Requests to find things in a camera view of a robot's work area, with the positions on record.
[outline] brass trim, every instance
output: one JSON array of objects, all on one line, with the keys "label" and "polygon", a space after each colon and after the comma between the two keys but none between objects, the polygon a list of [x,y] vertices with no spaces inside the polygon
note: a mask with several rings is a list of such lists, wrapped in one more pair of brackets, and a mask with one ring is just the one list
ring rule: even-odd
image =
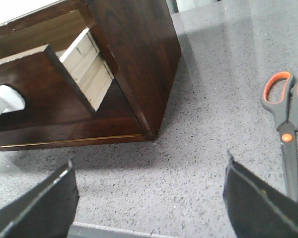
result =
[{"label": "brass trim", "polygon": [[11,148],[11,147],[32,146],[32,145],[49,145],[49,144],[80,142],[80,141],[92,141],[92,140],[104,140],[104,139],[132,138],[132,137],[137,137],[137,136],[141,136],[141,135],[142,134],[113,135],[113,136],[103,136],[103,137],[73,139],[73,140],[58,140],[58,141],[47,141],[47,142],[36,142],[36,143],[14,144],[14,145],[1,145],[0,148]]}]

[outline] scissors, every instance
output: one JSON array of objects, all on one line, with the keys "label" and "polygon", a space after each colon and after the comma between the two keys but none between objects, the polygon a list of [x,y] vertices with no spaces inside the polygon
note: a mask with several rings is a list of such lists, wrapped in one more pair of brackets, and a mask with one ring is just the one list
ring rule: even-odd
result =
[{"label": "scissors", "polygon": [[[279,80],[286,79],[280,101],[268,101],[270,89]],[[298,131],[298,82],[292,73],[274,74],[264,85],[261,93],[262,106],[275,118],[283,151],[283,167],[287,196],[298,202],[298,155],[296,132]]]}]

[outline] gray granite countertop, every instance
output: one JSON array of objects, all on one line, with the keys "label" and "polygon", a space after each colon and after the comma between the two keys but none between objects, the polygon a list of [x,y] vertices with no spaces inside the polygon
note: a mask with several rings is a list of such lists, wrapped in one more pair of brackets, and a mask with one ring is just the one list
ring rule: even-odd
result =
[{"label": "gray granite countertop", "polygon": [[78,222],[234,237],[222,199],[227,148],[285,193],[278,133],[259,98],[275,72],[298,77],[298,1],[222,0],[172,18],[183,56],[158,140],[0,152],[0,207],[73,159]]}]

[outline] cabinet drawer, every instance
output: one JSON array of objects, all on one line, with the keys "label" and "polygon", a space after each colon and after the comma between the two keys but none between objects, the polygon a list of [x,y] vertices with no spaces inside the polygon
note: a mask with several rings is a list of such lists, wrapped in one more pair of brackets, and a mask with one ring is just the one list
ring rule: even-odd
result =
[{"label": "cabinet drawer", "polygon": [[0,85],[26,106],[0,116],[0,146],[141,134],[113,81],[78,10],[1,37]]}]

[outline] dark wood cabinet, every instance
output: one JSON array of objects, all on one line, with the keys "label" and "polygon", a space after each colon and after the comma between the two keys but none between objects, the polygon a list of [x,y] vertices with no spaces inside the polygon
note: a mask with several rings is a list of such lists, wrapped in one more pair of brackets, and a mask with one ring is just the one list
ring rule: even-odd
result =
[{"label": "dark wood cabinet", "polygon": [[[57,56],[86,27],[114,76],[97,110]],[[0,150],[156,139],[180,55],[165,0],[64,0],[0,25],[0,85],[26,102],[0,116]]]}]

